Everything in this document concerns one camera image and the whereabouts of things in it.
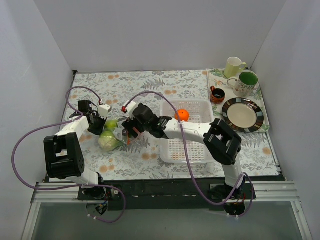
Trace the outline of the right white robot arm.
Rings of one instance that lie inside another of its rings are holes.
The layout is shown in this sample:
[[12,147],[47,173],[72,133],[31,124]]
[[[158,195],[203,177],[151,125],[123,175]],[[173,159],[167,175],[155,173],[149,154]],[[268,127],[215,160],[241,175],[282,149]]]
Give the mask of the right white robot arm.
[[148,132],[157,139],[181,139],[205,145],[213,159],[222,165],[227,195],[232,199],[243,195],[244,176],[239,160],[242,139],[223,120],[192,123],[170,116],[158,117],[146,105],[135,102],[126,103],[122,112],[129,115],[122,126],[134,138]]

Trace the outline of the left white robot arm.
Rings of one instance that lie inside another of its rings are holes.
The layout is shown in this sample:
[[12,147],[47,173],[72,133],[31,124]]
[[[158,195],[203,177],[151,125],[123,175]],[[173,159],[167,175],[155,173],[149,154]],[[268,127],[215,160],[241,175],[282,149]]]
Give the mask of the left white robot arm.
[[103,178],[85,167],[80,145],[80,138],[86,131],[99,136],[104,130],[107,119],[93,110],[93,105],[89,100],[80,100],[79,112],[70,116],[72,122],[57,134],[45,137],[43,144],[46,171],[51,179],[71,181],[80,185],[83,194],[103,200],[107,195],[106,187],[101,184]]

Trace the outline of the fake orange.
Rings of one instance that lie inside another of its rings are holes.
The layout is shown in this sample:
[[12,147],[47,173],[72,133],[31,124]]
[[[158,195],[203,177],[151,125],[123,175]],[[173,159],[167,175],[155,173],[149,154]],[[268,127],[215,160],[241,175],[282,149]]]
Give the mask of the fake orange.
[[174,118],[176,120],[187,122],[190,118],[190,114],[186,109],[179,109],[177,113],[174,114]]

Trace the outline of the clear zip top bag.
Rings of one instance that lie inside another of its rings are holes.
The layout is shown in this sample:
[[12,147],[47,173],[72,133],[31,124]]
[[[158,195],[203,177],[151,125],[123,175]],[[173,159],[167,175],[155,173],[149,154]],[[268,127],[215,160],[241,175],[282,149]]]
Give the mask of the clear zip top bag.
[[118,120],[118,128],[109,130],[104,127],[103,132],[110,131],[120,141],[121,144],[129,145],[136,138],[131,133],[129,133],[129,131],[126,130],[125,127],[122,125],[128,118],[129,118],[128,116],[125,116],[117,119],[108,119],[108,120]]

